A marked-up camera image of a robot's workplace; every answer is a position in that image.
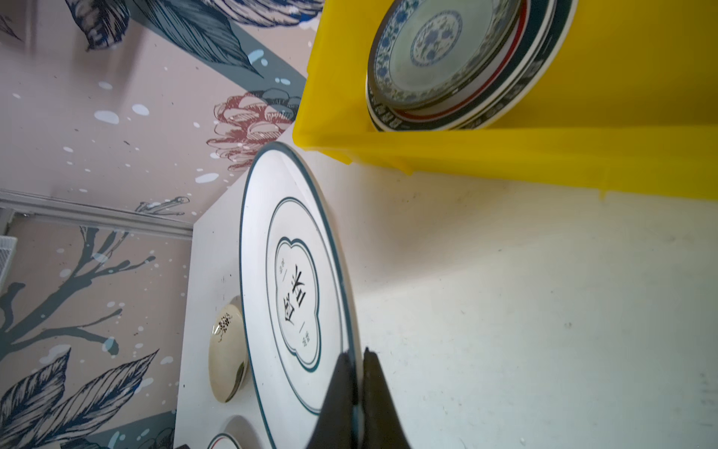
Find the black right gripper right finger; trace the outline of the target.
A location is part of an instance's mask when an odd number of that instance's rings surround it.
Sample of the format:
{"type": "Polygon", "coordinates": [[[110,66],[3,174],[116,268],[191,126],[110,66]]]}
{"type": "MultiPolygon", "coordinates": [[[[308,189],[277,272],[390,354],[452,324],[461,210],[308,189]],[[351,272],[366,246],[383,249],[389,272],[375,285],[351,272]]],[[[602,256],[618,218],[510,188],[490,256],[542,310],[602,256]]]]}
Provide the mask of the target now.
{"type": "Polygon", "coordinates": [[[364,351],[362,406],[365,416],[363,448],[409,449],[379,357],[368,348],[364,351]]]}

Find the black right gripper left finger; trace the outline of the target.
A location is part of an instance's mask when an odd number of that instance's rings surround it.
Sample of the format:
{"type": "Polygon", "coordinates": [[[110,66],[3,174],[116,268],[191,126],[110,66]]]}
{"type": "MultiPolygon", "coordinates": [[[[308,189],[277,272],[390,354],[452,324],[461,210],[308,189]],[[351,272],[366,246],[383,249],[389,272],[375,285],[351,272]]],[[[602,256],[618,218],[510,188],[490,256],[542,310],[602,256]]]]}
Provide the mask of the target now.
{"type": "Polygon", "coordinates": [[[309,449],[355,448],[355,394],[353,365],[349,356],[343,353],[335,365],[322,411],[308,444],[309,449]]]}

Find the white plate green cloud outline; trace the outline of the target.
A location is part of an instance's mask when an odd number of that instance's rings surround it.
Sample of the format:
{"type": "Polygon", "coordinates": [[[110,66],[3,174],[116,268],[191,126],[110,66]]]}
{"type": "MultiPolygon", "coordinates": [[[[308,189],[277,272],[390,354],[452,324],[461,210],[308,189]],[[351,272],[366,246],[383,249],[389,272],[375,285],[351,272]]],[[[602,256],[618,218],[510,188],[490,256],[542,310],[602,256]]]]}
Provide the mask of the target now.
{"type": "Polygon", "coordinates": [[[348,273],[329,209],[290,146],[252,163],[239,226],[241,308],[252,378],[273,448],[304,448],[338,358],[354,382],[360,340],[348,273]]]}

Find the teal patterned plate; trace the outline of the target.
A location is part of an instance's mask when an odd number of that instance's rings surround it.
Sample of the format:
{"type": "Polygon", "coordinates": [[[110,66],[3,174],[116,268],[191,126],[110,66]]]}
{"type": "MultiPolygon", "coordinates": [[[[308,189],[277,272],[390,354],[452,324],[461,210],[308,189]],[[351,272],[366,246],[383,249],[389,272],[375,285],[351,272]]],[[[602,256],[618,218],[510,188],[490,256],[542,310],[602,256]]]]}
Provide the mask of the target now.
{"type": "Polygon", "coordinates": [[[520,1],[396,1],[368,59],[368,86],[384,104],[433,106],[471,82],[504,45],[520,1]]]}

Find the green rim HAO SHI plate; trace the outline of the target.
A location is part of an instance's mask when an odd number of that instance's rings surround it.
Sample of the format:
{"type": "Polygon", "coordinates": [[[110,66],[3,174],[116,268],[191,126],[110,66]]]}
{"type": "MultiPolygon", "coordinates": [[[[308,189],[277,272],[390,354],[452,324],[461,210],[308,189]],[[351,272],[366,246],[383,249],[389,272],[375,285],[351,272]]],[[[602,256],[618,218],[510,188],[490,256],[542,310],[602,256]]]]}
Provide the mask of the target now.
{"type": "Polygon", "coordinates": [[[577,1],[529,1],[518,21],[518,36],[489,79],[457,107],[418,116],[381,102],[371,87],[366,104],[379,131],[476,130],[495,123],[539,82],[555,60],[572,26],[577,1]]]}

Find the yellow plastic bin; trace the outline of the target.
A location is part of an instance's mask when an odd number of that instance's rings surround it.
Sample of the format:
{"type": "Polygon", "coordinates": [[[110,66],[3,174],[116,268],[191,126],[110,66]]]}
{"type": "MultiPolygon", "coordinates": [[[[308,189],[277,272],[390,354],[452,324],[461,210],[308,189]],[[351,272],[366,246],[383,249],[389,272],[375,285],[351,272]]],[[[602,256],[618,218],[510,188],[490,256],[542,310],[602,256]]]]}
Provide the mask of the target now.
{"type": "Polygon", "coordinates": [[[553,63],[493,125],[384,133],[370,121],[365,85],[389,7],[325,3],[296,146],[408,173],[716,199],[714,1],[582,1],[553,63]]]}

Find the white plate red characters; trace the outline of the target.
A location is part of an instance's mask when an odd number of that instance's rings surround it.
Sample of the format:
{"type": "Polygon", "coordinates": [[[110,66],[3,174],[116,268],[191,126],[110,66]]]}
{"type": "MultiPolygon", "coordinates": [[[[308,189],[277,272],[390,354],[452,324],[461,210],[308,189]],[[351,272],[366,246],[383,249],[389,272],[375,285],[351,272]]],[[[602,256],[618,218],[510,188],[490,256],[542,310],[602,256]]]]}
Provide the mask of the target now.
{"type": "Polygon", "coordinates": [[[219,433],[212,438],[207,449],[241,449],[241,445],[232,435],[219,433]]]}

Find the cream small floral plate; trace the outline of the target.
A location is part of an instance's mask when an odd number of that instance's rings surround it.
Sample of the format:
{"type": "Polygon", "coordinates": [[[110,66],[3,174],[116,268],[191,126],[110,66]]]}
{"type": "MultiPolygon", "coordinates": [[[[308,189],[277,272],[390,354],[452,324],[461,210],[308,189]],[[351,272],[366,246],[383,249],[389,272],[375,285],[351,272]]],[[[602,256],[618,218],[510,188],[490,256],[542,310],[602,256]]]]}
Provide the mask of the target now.
{"type": "Polygon", "coordinates": [[[215,400],[230,402],[241,389],[250,368],[245,321],[240,297],[220,310],[209,339],[209,385],[215,400]]]}

